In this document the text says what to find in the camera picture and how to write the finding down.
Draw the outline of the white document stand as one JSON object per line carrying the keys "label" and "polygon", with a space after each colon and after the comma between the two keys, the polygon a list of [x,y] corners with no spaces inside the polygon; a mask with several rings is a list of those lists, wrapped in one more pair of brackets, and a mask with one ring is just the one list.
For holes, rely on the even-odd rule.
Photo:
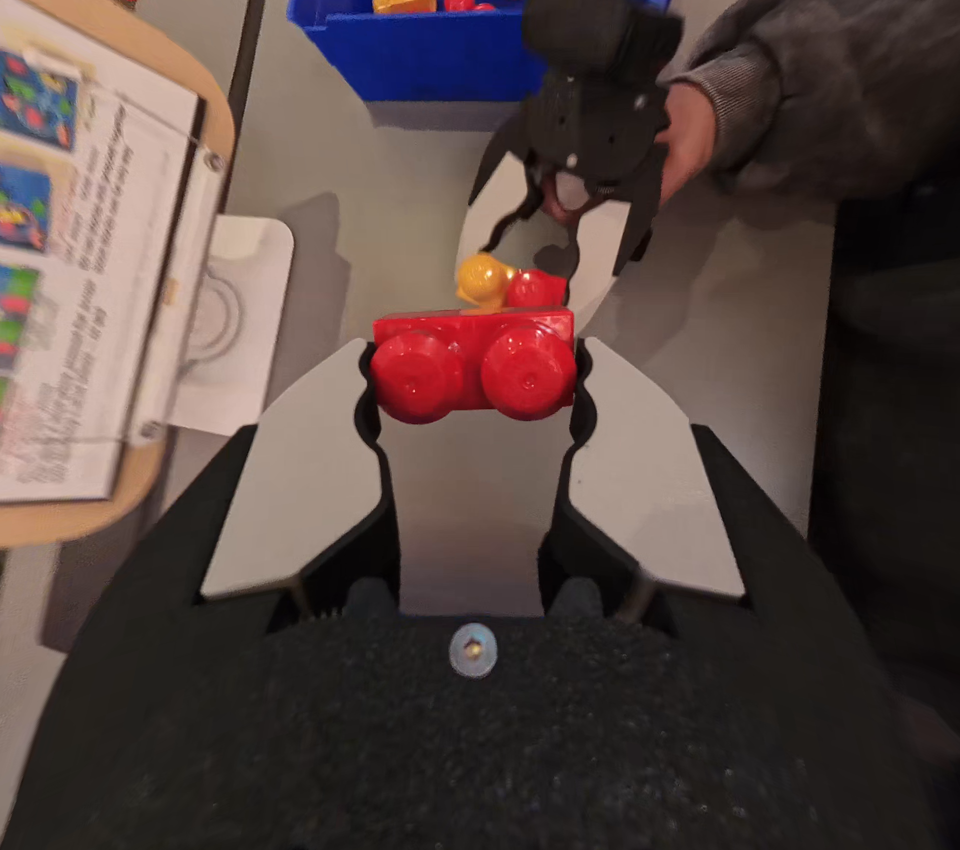
{"label": "white document stand", "polygon": [[225,435],[256,420],[294,250],[281,221],[222,213],[234,119],[225,93],[194,56],[114,0],[24,1],[194,92],[203,112],[111,496],[2,504],[2,550],[78,539],[126,516],[155,486],[172,426]]}

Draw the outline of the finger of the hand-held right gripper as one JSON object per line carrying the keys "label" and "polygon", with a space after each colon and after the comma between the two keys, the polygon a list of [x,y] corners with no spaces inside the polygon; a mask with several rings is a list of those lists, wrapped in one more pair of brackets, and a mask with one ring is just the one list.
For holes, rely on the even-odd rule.
{"label": "finger of the hand-held right gripper", "polygon": [[508,231],[529,220],[542,203],[542,192],[526,165],[506,154],[465,211],[454,267],[476,254],[493,253]]}
{"label": "finger of the hand-held right gripper", "polygon": [[534,266],[567,281],[566,307],[577,326],[590,324],[618,280],[618,254],[631,206],[606,201],[579,220],[566,247],[549,244],[534,254]]}

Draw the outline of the person's right forearm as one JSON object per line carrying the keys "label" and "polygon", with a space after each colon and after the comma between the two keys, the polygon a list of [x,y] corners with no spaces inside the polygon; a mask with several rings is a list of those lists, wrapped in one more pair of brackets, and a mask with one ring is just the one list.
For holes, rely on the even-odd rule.
{"label": "person's right forearm", "polygon": [[839,201],[958,169],[959,0],[739,0],[670,84],[717,117],[732,191]]}

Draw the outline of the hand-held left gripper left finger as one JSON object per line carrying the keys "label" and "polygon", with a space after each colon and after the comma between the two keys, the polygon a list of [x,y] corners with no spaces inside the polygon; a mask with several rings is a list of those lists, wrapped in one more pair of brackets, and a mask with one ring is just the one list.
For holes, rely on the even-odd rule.
{"label": "hand-held left gripper left finger", "polygon": [[313,617],[400,617],[374,351],[351,340],[263,413],[200,586],[206,601],[278,591]]}

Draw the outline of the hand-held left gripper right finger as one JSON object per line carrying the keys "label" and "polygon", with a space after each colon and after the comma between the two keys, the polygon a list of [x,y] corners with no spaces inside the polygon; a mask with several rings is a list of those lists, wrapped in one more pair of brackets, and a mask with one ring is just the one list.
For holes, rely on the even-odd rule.
{"label": "hand-held left gripper right finger", "polygon": [[571,444],[538,548],[543,611],[573,579],[592,581],[607,618],[638,620],[666,591],[738,604],[747,588],[689,418],[601,340],[575,356]]}

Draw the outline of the printed instruction sheet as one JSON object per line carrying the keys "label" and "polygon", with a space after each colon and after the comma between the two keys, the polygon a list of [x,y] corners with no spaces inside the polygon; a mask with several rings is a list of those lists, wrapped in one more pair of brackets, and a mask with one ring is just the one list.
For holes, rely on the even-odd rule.
{"label": "printed instruction sheet", "polygon": [[204,104],[1,0],[3,505],[112,495]]}

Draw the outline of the person's right hand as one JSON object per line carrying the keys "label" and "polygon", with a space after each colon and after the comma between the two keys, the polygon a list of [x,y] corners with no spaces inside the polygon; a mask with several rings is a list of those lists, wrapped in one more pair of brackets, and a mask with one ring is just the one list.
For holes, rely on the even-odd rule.
{"label": "person's right hand", "polygon": [[665,100],[669,125],[656,141],[666,147],[659,204],[664,206],[711,163],[717,139],[714,104],[697,84],[670,84]]}

